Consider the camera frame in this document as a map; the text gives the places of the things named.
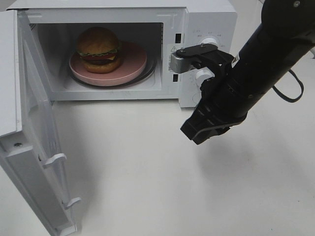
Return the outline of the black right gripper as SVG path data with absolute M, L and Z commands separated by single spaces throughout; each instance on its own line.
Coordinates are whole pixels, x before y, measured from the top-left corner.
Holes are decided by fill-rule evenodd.
M 233 56 L 219 50 L 217 46 L 192 46 L 191 65 L 197 69 L 208 68 L 213 73 L 201 83 L 201 99 L 192 115 L 184 122 L 181 131 L 199 145 L 214 136 L 226 133 L 232 126 L 239 125 L 246 116 L 235 118 L 225 114 L 211 101 L 226 77 Z

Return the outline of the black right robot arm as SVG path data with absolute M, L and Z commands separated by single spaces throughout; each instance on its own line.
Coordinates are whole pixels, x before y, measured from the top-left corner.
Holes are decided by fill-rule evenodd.
M 265 1 L 261 24 L 238 53 L 222 84 L 195 109 L 198 122 L 192 122 L 192 140 L 200 144 L 242 122 L 314 45 L 314 1 Z

